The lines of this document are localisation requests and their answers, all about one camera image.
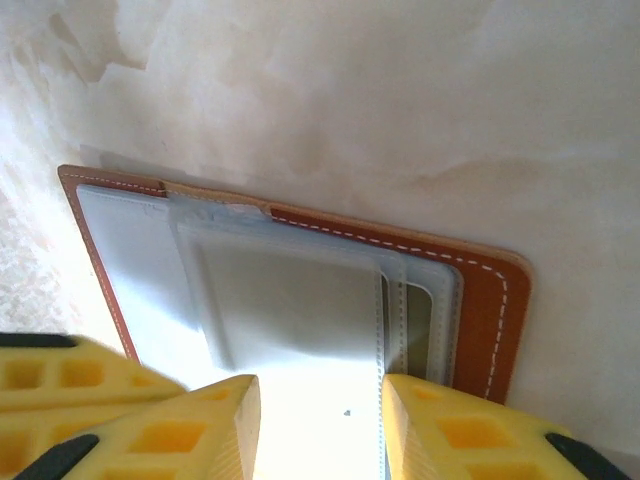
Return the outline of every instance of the white marble surface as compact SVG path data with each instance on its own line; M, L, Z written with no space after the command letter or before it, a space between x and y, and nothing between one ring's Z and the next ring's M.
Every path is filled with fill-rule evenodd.
M5 321L112 334L55 177L89 145L523 253L510 404L640 452L638 25L634 0L5 2Z

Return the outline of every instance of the white stitching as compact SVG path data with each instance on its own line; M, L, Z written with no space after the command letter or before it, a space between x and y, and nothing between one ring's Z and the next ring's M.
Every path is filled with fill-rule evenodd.
M98 178L98 177L87 177L87 176L84 176L84 175L74 175L74 174L68 174L68 173L62 174L62 176L73 177L73 178L81 178L81 179L85 179L85 180L95 180L95 181L98 181L98 182L110 183L110 184L118 185L118 186L127 186L127 187L137 188L137 189L150 191L150 192L158 192L158 193L160 193L160 192L171 192L171 193L174 193L174 194L177 194L177 195L183 195L183 196L186 196L186 197L196 198L196 199L199 199L199 200L209 200L209 201L211 200L211 199L206 198L206 197L189 195L189 194L182 193L182 192L177 192L177 191L174 191L174 190L143 187L143 186L137 185L137 184L118 182L118 181L107 180L107 179ZM79 221L80 215L78 214L76 208L73 206L73 202L71 202L71 198L69 197L68 193L67 193L67 197L70 200L69 203L71 204L71 208L72 208L72 210L74 212L74 215L76 216L76 219L78 220L78 224L82 225L82 222ZM285 222L285 223L288 223L290 225L303 225L304 227L312 228L314 230L320 229L323 232L331 231L331 229L326 228L326 227L319 227L317 225L299 224L298 222L294 222L293 220L289 220L287 218L275 217L275 216L271 215L271 213L269 213L269 216L274 220ZM87 229L85 228L84 230L85 230L85 234L90 238ZM347 236L347 237L353 237L354 236L354 234L352 234L352 233L339 232L337 230L333 230L333 233L335 233L336 235L339 235L339 236ZM358 238L359 240L366 240L366 241L369 241L369 242L372 242L372 243L379 243L380 242L379 239L367 238L367 237L364 237L362 235L355 235L355 237ZM382 241L382 244L386 245L386 246L393 246L393 247L396 247L396 248L398 248L400 250L409 250L409 247L407 247L405 245L394 244L392 242ZM432 251L429 251L429 250L423 250L423 249L420 249L420 248L417 248L417 247L413 247L410 250L412 252L426 253L427 255L430 255L430 256L438 256L438 257L445 258L445 259L452 259L453 258L451 255L446 254L446 253L436 253L436 252L432 252ZM491 369L489 370L489 377L487 379L487 387L486 387L486 390L485 390L485 393L484 393L484 398L488 398L489 394L491 393L491 386L492 386L492 383L493 383L493 377L494 377L496 366L497 366L497 364L496 364L496 356L498 355L498 352L499 352L499 349L500 349L500 341L502 339L502 331L503 331L503 328L504 328L504 314L505 314L505 311L506 311L506 308L507 308L507 302L508 302L508 284L507 284L507 280L506 280L506 277L504 276L504 274L501 273L501 272L495 271L493 269L493 267L490 267L489 265L482 265L482 264L479 264L478 261L476 261L476 260L466 260L466 259L464 259L462 257L458 257L458 258L456 258L456 260L458 262L466 261L466 263L468 263L469 265L479 265L483 270L492 272L500 280L502 280L503 295L502 295L502 304L500 305L500 315L498 317L498 331L496 333L496 341L495 341L494 348L493 348L493 354L491 356ZM99 272L96 272L96 273L98 274L98 280L100 281L100 284L103 285L103 288L104 288L104 280L101 278L101 275L100 275ZM107 305L109 306L109 310L111 311L111 314L115 318L113 306L111 305L111 302L110 302L109 298L107 298ZM118 333L120 334L120 338L122 339L122 332L120 332L120 328L118 327L117 322L116 322L116 328L118 329ZM131 356L131 354L130 354L128 348L127 348L126 342L123 341L122 343L124 345L125 352L127 352L127 354L129 356Z
M63 176L65 177L74 177L74 178L84 178L86 180L101 180L99 178L92 178L92 177L83 177L82 175L69 175L69 174L63 174ZM139 185L129 185L129 184L122 184L121 185L127 185L127 186L131 186L131 187L139 187ZM80 227L80 233L82 234L82 236L85 239L85 242L87 240L91 239L91 234L89 233L89 229L87 228L86 224L82 221L83 220L83 216L78 212L78 209L75 205L75 203L73 202L73 200L71 199L71 195L69 194L69 189L65 188L65 195L67 196L67 199L69 200L69 205L71 205L71 210L73 211L73 215L76 217L76 222L78 222L78 227ZM96 271L96 276L98 277L98 282L100 283L100 286L102 287L102 290L105 291L106 290L106 282L102 276L102 273L100 273L100 269L99 268L95 268L94 269ZM114 324L116 326L116 330L118 331L118 336L120 337L120 341L122 342L122 347L124 348L124 352L127 354L127 357L129 358L133 358L133 357L137 357L137 355L133 355L131 353L131 351L129 350L129 346L127 344L127 342L125 342L124 339L124 335L122 332L122 329L119 325L119 322L116 322L116 311L115 308L113 307L113 303L111 302L111 298L109 297L109 295L105 295L104 296L106 302L107 302L107 307L109 308L109 312L111 312L111 316L113 317L114 320Z
M98 178L98 177L85 177L84 175L73 175L70 173L63 173L62 174L65 177L72 177L72 178L82 178L83 180L95 180L97 182L102 182L102 183L110 183L112 185L117 185L119 187L131 187L131 188L136 188L139 190L145 190L147 192L164 192L165 190L162 188L151 188L151 187L143 187L142 185L136 185L135 183L126 183L126 182L117 182L115 180L108 180L106 178Z
M278 220L280 222L284 222L284 223L288 223L290 225L297 225L297 222L294 222L292 220L289 220L287 218L283 218L283 217L275 217L271 214L269 214L269 216L271 216L271 218L273 218L274 220ZM377 238L367 238L364 237L362 235L354 235L354 234L349 234L349 233L343 233L342 235L345 236L355 236L356 238L358 238L359 240L365 240L365 241L369 241L372 243L380 243L380 239ZM436 253L436 252L432 252L430 250L423 250L422 248L418 248L418 247L407 247L406 245L400 245L400 244L395 244L392 242L387 242L387 241L382 241L383 245L386 246L390 246L390 247L395 247L398 248L400 250L410 250L411 252L419 252L419 253L425 253L429 256L432 257L440 257L440 258L444 258L447 260L453 260L454 258L447 254L447 253ZM489 369L489 376L487 378L487 386L484 392L484 398L488 398L489 394L491 393L491 387L493 385L493 378L495 376L495 372L496 372L496 368L497 368L497 356L498 353L500 351L500 343L502 341L502 334L504 331L504 315L505 312L507 310L507 303L509 300L508 297L508 291L509 291L509 285L507 283L507 279L505 277L505 275L502 272L499 272L497 270L495 270L493 267L489 266L489 265L484 265L479 263L477 260L467 260L463 257L456 257L455 260L457 262L466 262L469 265L475 265L475 266L479 266L480 268L482 268L483 270L487 271L487 272L491 272L493 273L498 279L501 280L501 286L502 286L502 303L500 305L500 313L498 316L498 330L496 332L496 340L495 343L493 345L493 353L491 355L491 367Z

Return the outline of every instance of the stitched edge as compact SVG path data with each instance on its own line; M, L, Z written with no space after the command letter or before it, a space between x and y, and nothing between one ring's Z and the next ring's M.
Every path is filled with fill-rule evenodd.
M314 230L319 229L320 231L327 232L327 233L333 233L334 235L338 235L338 236L355 237L358 240L364 240L364 241L372 242L374 244L382 243L383 245L394 247L394 248L398 248L398 249L400 249L402 251L409 251L411 253L422 253L422 254L429 255L430 257L439 257L439 258L444 258L444 259L447 259L447 260L453 260L454 259L454 257L452 255L449 255L447 253L432 252L430 250L425 250L423 248L408 247L406 245L401 245L399 243L381 242L381 240L378 239L378 238L370 238L370 237L365 237L363 235L353 235L353 234L347 235L345 232L342 232L340 230L334 230L334 229L331 229L331 228L320 227L318 225L310 225L310 224L303 223L303 222L295 222L293 220L289 220L289 219L283 218L283 217L274 217L271 214L269 216L271 218L273 218L274 220L277 220L279 222L285 222L285 223L288 223L289 225L293 225L293 226L312 228ZM498 316L498 331L496 332L496 340L495 340L495 343L493 345L493 352L491 354L491 367L489 369L489 377L487 378L487 386L486 386L485 392L484 392L484 398L488 398L489 394L491 393L491 386L493 385L493 378L495 376L495 372L496 372L496 368L497 368L498 353L500 351L500 342L502 341L502 334L503 334L503 331L504 331L504 314L505 314L505 311L507 309L507 303L508 303L508 300L509 300L509 297L508 297L509 285L508 285L507 279L504 276L504 274L502 272L499 272L498 270L494 269L493 267L491 267L489 265L485 265L485 264L480 263L480 262L478 262L476 260L468 260L468 259L466 259L464 257L455 257L455 260L458 263L467 263L469 265L474 265L476 267L482 268L482 270L485 270L487 272L493 273L500 280L500 284L502 285L502 303L500 305L500 314Z
M118 185L118 186L127 186L127 187L131 187L131 188L137 188L137 189L141 189L141 190L145 190L145 191L151 191L151 192L169 192L169 193L174 193L176 195L183 195L186 197L191 197L191 198L196 198L199 200L208 200L210 201L210 199L206 198L206 197L201 197L201 196L196 196L196 195L188 195L188 194L183 194L181 192L176 192L174 190L169 190L169 189L159 189L159 188L151 188L151 187L143 187L142 185L137 185L134 183L126 183L126 182L118 182L115 180L108 180L108 179L104 179L104 178L98 178L98 177L88 177L88 176L84 176L84 175L74 175L74 174L62 174L62 176L65 177L73 177L73 178L81 178L84 180L94 180L94 181L99 181L99 182L103 182L103 183L110 183L113 185ZM67 195L67 198L69 199L69 203L71 204L71 208L74 212L74 215L76 216L76 221L78 221L79 217L78 217L78 212L76 211L76 208L74 208L73 206L73 202L71 202L71 198L69 197L69 194L66 191L67 189L65 188L65 194ZM333 233L334 235L339 235L342 237L349 237L349 238L357 238L358 240L364 240L364 241L368 241L371 242L373 244L380 244L382 243L382 245L385 246L390 246L390 247L394 247L397 248L399 250L402 251L410 251L412 253L423 253L426 254L428 256L431 257L439 257L439 258L444 258L447 260L453 260L453 256L446 254L446 253L437 253L437 252L433 252L430 250L425 250L419 247L408 247L406 245L401 245L398 243L393 243L393 242L388 242L388 241L382 241L378 238L370 238L370 237L365 237L363 235L354 235L353 233L350 232L343 232L340 230L334 230L331 228L327 228L327 227L320 227L319 225L312 225L312 224L308 224L308 223L303 223L303 222L295 222L293 220L289 220L287 218L282 218L282 217L275 217L273 215L271 215L271 213L269 213L269 216L274 219L277 220L279 222L285 222L288 223L289 225L294 225L294 226L299 226L299 227L305 227L305 228L310 228L312 230L320 230L322 232L327 232L327 233ZM509 300L508 294L509 294L509 285L507 282L506 277L504 276L504 274L502 272L499 272L497 270L495 270L493 267L489 266L489 265L485 265L482 263L479 263L476 260L468 260L464 257L456 257L455 258L456 262L459 263L467 263L469 265L474 265L477 267L482 268L485 271L488 272L492 272L500 281L501 281L501 285L502 285L502 303L500 305L500 314L498 316L498 331L496 332L496 340L493 346L493 353L491 354L491 367L489 369L489 377L487 378L487 387L485 389L485 393L484 393L484 398L488 398L489 394L491 393L491 386L493 384L493 378L495 376L495 371L496 371L496 367L497 367L497 357L498 357L498 353L500 351L500 342L502 341L502 333L504 331L504 314L505 311L507 309L507 303ZM101 275L96 272L98 274L98 279L100 281L100 284L103 284L103 280L100 278ZM113 313L113 309L112 306L110 305L110 301L109 299L107 299L107 304L109 305L109 309L111 310L111 314L112 316L115 318L115 314ZM116 323L116 328L118 329L118 334L120 335L120 338L122 340L122 335L120 332L120 328L118 327L118 322ZM124 348L125 348L125 352L127 352L127 354L129 354L128 352L128 348L126 343L123 341L122 342L124 344Z
M73 175L71 173L63 173L62 176L64 176L64 177L72 177L72 178L82 178L83 180L94 180L94 181L102 182L102 183L110 183L112 185L117 185L119 187L131 187L131 188L136 188L138 190L145 190L147 192L161 193L161 192L165 191L162 188L143 187L142 185L137 185L135 183L118 182L116 180L108 180L106 178L86 177L84 175Z
M75 178L84 178L87 180L100 180L97 178L91 178L91 177L83 177L81 175L68 175L68 174L64 174L63 176L65 177L75 177ZM87 245L88 247L88 253L89 253L89 257L92 260L92 263L94 261L94 255L98 257L98 259L100 258L100 255L98 255L97 250L95 250L92 247L89 247L87 240L91 239L91 234L89 233L89 228L86 225L86 222L84 222L84 216L82 214L80 214L80 212L78 211L78 208L76 206L76 203L73 201L73 199L71 198L71 194L69 193L69 186L66 183L66 180L62 180L64 183L64 193L67 196L67 200L69 200L69 205L71 206L71 211L73 212L73 216L76 218L76 223L78 224L78 227L80 228L80 234L82 235L82 238L85 241L85 245ZM105 292L107 290L106 288L106 281L102 275L102 273L100 272L100 268L93 268L96 272L96 276L98 277L98 282L100 283L100 287L102 288L102 291ZM116 310L113 306L113 303L111 301L110 295L105 295L104 296L106 302L107 302L107 308L109 309L109 312L111 313L111 317L113 318L113 323L115 324L116 327L116 331L118 332L118 336L120 337L120 342L122 343L122 347L124 348L124 352L127 354L127 357L132 358L135 355L132 354L131 350L129 349L129 344L128 342L125 341L124 339L124 333L122 331L122 328L120 327L120 322L116 321L116 319L118 318L118 316L116 315Z

